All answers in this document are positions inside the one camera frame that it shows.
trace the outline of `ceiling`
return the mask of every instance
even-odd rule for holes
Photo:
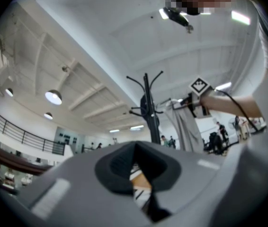
[[[254,56],[258,23],[247,0],[234,0],[211,15],[187,16],[191,34],[161,18],[164,0],[34,0],[81,50],[71,49],[62,33],[54,34],[54,26],[23,1],[0,24],[15,86],[36,100],[57,89],[66,112],[106,131],[144,123],[128,113],[142,91],[125,76],[143,83],[145,73],[152,80],[164,71],[152,86],[158,103],[184,97],[197,76],[214,87],[236,85]],[[250,17],[251,24],[232,20],[231,10]]]

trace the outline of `black coat rack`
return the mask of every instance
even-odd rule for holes
[[[148,74],[145,73],[144,77],[143,77],[143,81],[144,81],[144,86],[136,81],[135,79],[127,76],[126,78],[136,82],[138,85],[140,85],[143,89],[144,92],[144,97],[145,97],[145,106],[144,105],[140,105],[140,107],[132,107],[131,109],[140,109],[142,114],[138,114],[133,112],[132,110],[129,111],[130,114],[134,114],[136,116],[139,117],[143,117],[149,126],[150,132],[151,132],[151,140],[153,143],[157,143],[160,144],[161,140],[160,140],[160,135],[159,135],[159,130],[158,130],[158,126],[159,126],[159,120],[157,117],[157,114],[162,114],[163,112],[157,112],[155,110],[154,107],[154,102],[153,102],[153,98],[152,98],[152,94],[151,94],[151,89],[152,89],[152,85],[154,83],[154,81],[163,73],[163,71],[161,71],[151,82],[151,84],[149,85],[149,78],[148,78]]]

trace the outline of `cable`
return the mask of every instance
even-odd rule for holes
[[[245,111],[243,110],[243,108],[240,106],[239,103],[237,103],[234,98],[231,97],[231,95],[229,95],[227,92],[224,92],[224,91],[221,91],[221,90],[217,90],[217,89],[214,89],[214,91],[218,91],[218,92],[221,92],[225,95],[227,95],[233,103],[235,103],[238,108],[240,109],[240,111],[242,112],[242,114],[246,117],[247,121],[249,122],[249,124],[254,128],[255,132],[259,132],[259,130],[256,128],[256,126],[253,124],[253,122],[248,118],[247,114],[245,113]]]

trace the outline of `white ceiling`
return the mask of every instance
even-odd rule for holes
[[[106,63],[113,64],[119,74],[118,78],[116,73],[115,78],[110,75],[112,81],[120,90],[129,87],[138,102],[142,91],[131,81],[126,85],[122,81],[126,75],[143,83],[145,73],[151,81],[161,70],[164,71],[152,87],[153,99],[158,103],[169,97],[184,97],[189,92],[189,83],[198,75],[213,86],[229,81],[235,84],[242,78],[244,68],[249,66],[249,57],[253,56],[258,23],[255,8],[247,0],[235,0],[230,7],[216,10],[211,15],[188,16],[194,27],[191,34],[187,34],[184,27],[161,18],[158,10],[163,7],[164,0],[37,2],[40,6],[47,4],[53,12],[63,6],[72,13],[78,22],[76,29],[90,34],[98,42],[99,51],[107,53],[102,66],[104,73],[112,72],[106,71]],[[249,16],[251,25],[232,20],[231,10]],[[141,118],[128,113],[129,108],[136,105],[130,105],[119,90],[113,90],[112,83],[103,80],[101,73],[80,63],[75,52],[52,36],[50,30],[44,29],[38,17],[28,15],[19,5],[13,12],[16,16],[12,17],[11,11],[7,13],[8,19],[1,24],[0,33],[11,54],[15,43],[13,71],[18,87],[35,95],[36,100],[44,100],[40,96],[47,90],[58,89],[63,96],[65,111],[101,129],[125,129],[143,123]],[[70,20],[60,18],[64,19],[64,25],[60,26],[65,33],[75,29]],[[91,45],[88,53],[96,62],[99,56],[94,52],[98,48],[93,47],[92,51]],[[65,66],[69,67],[68,72],[63,72]]]

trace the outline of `metal railing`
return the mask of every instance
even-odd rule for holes
[[[44,152],[49,152],[57,155],[64,154],[65,144],[46,140],[34,134],[31,134],[13,123],[6,120],[0,115],[0,131],[10,138]]]

